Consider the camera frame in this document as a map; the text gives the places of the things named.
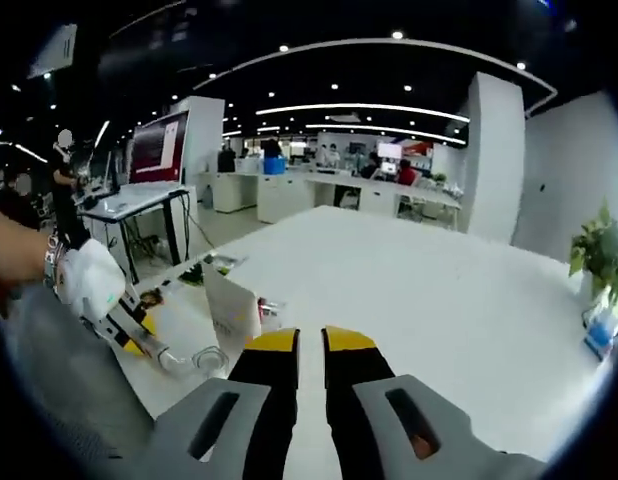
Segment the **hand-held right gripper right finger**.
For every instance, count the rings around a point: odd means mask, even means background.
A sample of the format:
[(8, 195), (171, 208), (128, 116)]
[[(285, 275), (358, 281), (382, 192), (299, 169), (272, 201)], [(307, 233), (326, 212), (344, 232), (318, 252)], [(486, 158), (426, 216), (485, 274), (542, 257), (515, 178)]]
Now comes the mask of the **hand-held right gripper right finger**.
[(495, 452), (464, 411), (395, 374), (371, 338), (335, 326), (321, 334), (326, 418), (343, 478), (492, 478)]

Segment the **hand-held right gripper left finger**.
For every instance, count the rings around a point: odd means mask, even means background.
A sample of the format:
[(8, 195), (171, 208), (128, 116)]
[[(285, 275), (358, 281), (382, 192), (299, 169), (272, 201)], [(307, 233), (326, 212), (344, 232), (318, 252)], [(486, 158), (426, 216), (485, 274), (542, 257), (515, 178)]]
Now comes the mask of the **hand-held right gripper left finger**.
[(205, 381), (162, 414), (155, 479), (280, 479), (297, 420), (296, 328), (248, 343), (227, 379)]

